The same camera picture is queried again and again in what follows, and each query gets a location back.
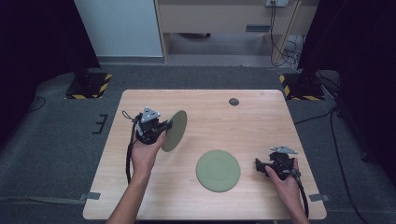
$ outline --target green plate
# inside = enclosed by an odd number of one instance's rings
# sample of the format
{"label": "green plate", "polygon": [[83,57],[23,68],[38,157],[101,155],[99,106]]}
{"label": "green plate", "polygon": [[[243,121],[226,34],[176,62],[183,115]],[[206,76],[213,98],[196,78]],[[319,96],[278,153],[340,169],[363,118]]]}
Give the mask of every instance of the green plate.
{"label": "green plate", "polygon": [[198,160],[196,174],[205,188],[215,192],[224,192],[238,183],[241,168],[229,152],[212,150],[206,152]]}
{"label": "green plate", "polygon": [[163,151],[172,151],[180,142],[186,131],[187,113],[184,110],[179,110],[175,113],[169,121],[173,122],[172,128],[166,131],[165,142],[163,143]]}

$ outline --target tabletop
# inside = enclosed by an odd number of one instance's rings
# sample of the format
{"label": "tabletop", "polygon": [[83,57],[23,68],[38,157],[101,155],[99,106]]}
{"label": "tabletop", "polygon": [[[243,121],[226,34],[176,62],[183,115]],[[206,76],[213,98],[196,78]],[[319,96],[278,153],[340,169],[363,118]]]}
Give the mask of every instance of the tabletop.
{"label": "tabletop", "polygon": [[[239,105],[231,105],[230,99]],[[178,146],[159,151],[137,219],[150,220],[264,220],[288,219],[270,178],[257,172],[255,159],[270,162],[271,147],[287,146],[297,158],[306,195],[318,187],[295,130],[283,93],[276,90],[128,90],[123,93],[102,158],[92,182],[86,219],[108,219],[127,188],[125,157],[132,122],[145,106],[160,112],[160,121],[178,110],[188,116]],[[197,179],[195,168],[207,151],[220,149],[238,161],[238,183],[225,192],[213,192]],[[323,201],[310,202],[310,219],[323,219]]]}

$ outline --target hazard tape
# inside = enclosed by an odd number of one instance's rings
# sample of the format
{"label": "hazard tape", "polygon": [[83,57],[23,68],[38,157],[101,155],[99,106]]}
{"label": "hazard tape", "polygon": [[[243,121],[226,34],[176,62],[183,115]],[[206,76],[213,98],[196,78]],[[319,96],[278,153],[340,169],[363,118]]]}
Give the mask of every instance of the hazard tape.
{"label": "hazard tape", "polygon": [[86,94],[72,94],[72,95],[67,95],[66,99],[77,99],[77,100],[84,100],[84,99],[94,99],[94,98],[101,98],[103,94],[105,93],[105,90],[108,86],[108,82],[110,81],[110,78],[112,75],[107,74],[103,84],[99,90],[99,92],[96,92],[96,94],[91,94],[91,95],[86,95]]}
{"label": "hazard tape", "polygon": [[310,96],[310,95],[305,95],[305,96],[291,96],[290,95],[290,88],[285,82],[285,77],[283,75],[279,76],[279,80],[282,83],[283,90],[285,92],[286,99],[291,99],[291,100],[311,100],[311,101],[317,101],[317,100],[324,100],[324,97],[316,97],[316,96]]}

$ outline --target cable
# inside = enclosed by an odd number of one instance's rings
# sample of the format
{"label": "cable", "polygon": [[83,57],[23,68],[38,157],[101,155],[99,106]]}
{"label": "cable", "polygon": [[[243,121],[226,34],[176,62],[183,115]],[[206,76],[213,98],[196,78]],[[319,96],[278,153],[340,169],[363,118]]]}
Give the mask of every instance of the cable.
{"label": "cable", "polygon": [[[276,43],[274,42],[274,37],[273,37],[273,28],[274,28],[274,23],[275,23],[275,16],[276,16],[276,1],[271,1],[271,5],[272,5],[272,10],[271,10],[271,29],[270,29],[270,36],[271,36],[271,64],[272,66],[281,66],[283,64],[285,64],[288,60],[285,59],[285,57],[283,57],[282,52],[280,52],[280,49],[277,47]],[[272,56],[274,55],[274,47],[277,49],[277,51],[279,52],[279,54],[282,56],[283,59],[283,63],[279,63],[279,64],[275,64],[273,61]]]}
{"label": "cable", "polygon": [[336,108],[336,106],[333,107],[329,112],[327,112],[327,113],[324,114],[324,115],[320,115],[320,116],[313,117],[313,118],[310,118],[310,119],[303,119],[303,120],[300,120],[300,121],[298,121],[298,122],[295,122],[294,125],[297,125],[297,124],[300,124],[300,123],[309,121],[309,120],[311,120],[311,119],[320,119],[320,118],[324,118],[324,117],[328,116],[329,114],[331,114],[331,113],[334,111],[335,108]]}
{"label": "cable", "polygon": [[126,178],[128,180],[128,184],[129,184],[129,183],[131,183],[131,161],[130,161],[130,159],[132,156],[132,149],[134,147],[134,143],[137,141],[137,139],[134,141],[134,129],[135,129],[136,123],[138,122],[138,119],[131,118],[131,116],[129,116],[129,114],[124,110],[122,110],[121,113],[126,119],[130,119],[132,121],[132,123],[134,124],[132,126],[131,140],[128,145],[128,150],[126,151],[126,160],[125,160],[125,174],[126,174]]}
{"label": "cable", "polygon": [[[335,134],[334,134],[334,127],[333,127],[333,125],[332,125],[332,114],[333,114],[334,111],[336,111],[337,109],[338,109],[338,107],[335,106],[335,107],[333,107],[328,113],[326,113],[325,115],[317,116],[317,117],[314,117],[314,118],[311,118],[311,119],[323,118],[323,117],[326,117],[327,115],[330,114],[330,126],[331,126],[331,129],[332,129],[332,140],[334,141],[335,152],[336,152],[338,164],[340,165],[341,176],[342,176],[342,178],[343,178],[344,186],[345,186],[345,189],[346,189],[346,195],[347,195],[347,197],[348,197],[348,199],[349,199],[349,202],[351,203],[353,209],[355,210],[356,214],[357,214],[358,217],[361,219],[361,221],[362,221],[363,223],[365,223],[365,224],[369,224],[369,223],[364,219],[364,217],[361,215],[361,213],[359,212],[358,208],[356,207],[356,204],[354,203],[354,201],[353,201],[353,199],[352,199],[352,196],[351,196],[350,191],[349,191],[349,186],[348,186],[348,184],[347,184],[347,178],[346,178],[346,175],[345,175],[345,173],[344,173],[344,167],[343,167],[343,164],[341,163],[340,153],[339,153],[339,150],[338,150],[338,144],[337,144],[337,140],[336,140]],[[301,120],[301,121],[299,121],[299,122],[295,122],[294,124],[296,125],[296,124],[299,124],[299,123],[302,123],[302,122],[305,122],[305,121],[308,121],[308,120],[311,120],[311,119],[304,119],[304,120]]]}
{"label": "cable", "polygon": [[32,113],[32,112],[35,112],[35,111],[41,109],[41,108],[47,103],[47,101],[46,101],[46,99],[44,99],[44,97],[36,96],[35,99],[36,99],[37,101],[40,100],[40,99],[43,100],[43,104],[42,104],[41,106],[39,106],[38,108],[36,108],[36,109],[28,110],[28,111],[27,111],[28,113]]}
{"label": "cable", "polygon": [[343,177],[343,181],[344,181],[344,186],[346,188],[346,195],[349,199],[350,204],[352,205],[353,209],[355,210],[356,214],[358,215],[358,217],[361,219],[361,221],[365,224],[369,224],[364,217],[361,215],[361,213],[359,212],[358,208],[356,207],[355,202],[352,200],[352,197],[350,195],[350,191],[349,191],[349,186],[347,184],[347,178],[346,175],[344,173],[344,167],[343,167],[343,163],[341,163],[341,159],[340,159],[340,152],[338,150],[338,144],[337,144],[337,140],[335,138],[335,134],[334,134],[334,127],[332,126],[332,114],[334,113],[335,109],[332,111],[331,115],[330,115],[330,126],[332,128],[332,140],[334,141],[334,145],[335,145],[335,152],[337,155],[337,160],[338,160],[338,164],[340,165],[340,169],[341,169],[341,176]]}
{"label": "cable", "polygon": [[290,174],[291,174],[291,175],[294,177],[294,179],[296,180],[297,185],[298,185],[298,188],[300,189],[300,192],[301,192],[301,196],[302,196],[302,198],[303,198],[305,215],[306,215],[306,217],[309,217],[308,200],[306,199],[306,195],[305,195],[305,190],[304,190],[304,187],[303,187],[303,183],[301,182],[301,179],[300,179],[301,173],[300,173],[297,169],[295,169],[295,168],[289,168],[289,166],[288,166],[287,164],[285,164],[282,160],[277,159],[277,161],[279,161],[280,163],[282,163],[282,165],[283,165],[284,167],[286,167],[286,168],[289,170]]}

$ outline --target gray carpet floor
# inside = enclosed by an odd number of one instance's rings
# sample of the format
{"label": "gray carpet floor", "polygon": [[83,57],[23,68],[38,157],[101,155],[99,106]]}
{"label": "gray carpet floor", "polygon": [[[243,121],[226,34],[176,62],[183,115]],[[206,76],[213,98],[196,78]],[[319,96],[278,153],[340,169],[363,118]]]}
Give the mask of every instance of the gray carpet floor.
{"label": "gray carpet floor", "polygon": [[[26,114],[0,152],[0,197],[78,199],[89,192],[125,90],[282,90],[278,76],[293,72],[290,68],[149,65],[104,65],[103,70],[113,77],[101,99],[64,99],[72,74],[38,87],[37,96],[42,98],[32,103],[33,112]],[[287,101],[287,105],[297,122],[326,114],[335,102],[326,95],[323,101]],[[108,115],[104,129],[92,134],[100,128],[96,122],[103,120],[101,115]],[[369,223],[396,223],[396,189],[380,165],[361,161],[361,149],[345,121],[334,114],[332,123],[351,197],[361,215]],[[332,198],[325,203],[327,217],[312,223],[363,223],[347,197],[330,116],[297,124],[296,129],[320,193]],[[0,223],[104,223],[85,220],[83,208],[83,204],[0,203]]]}

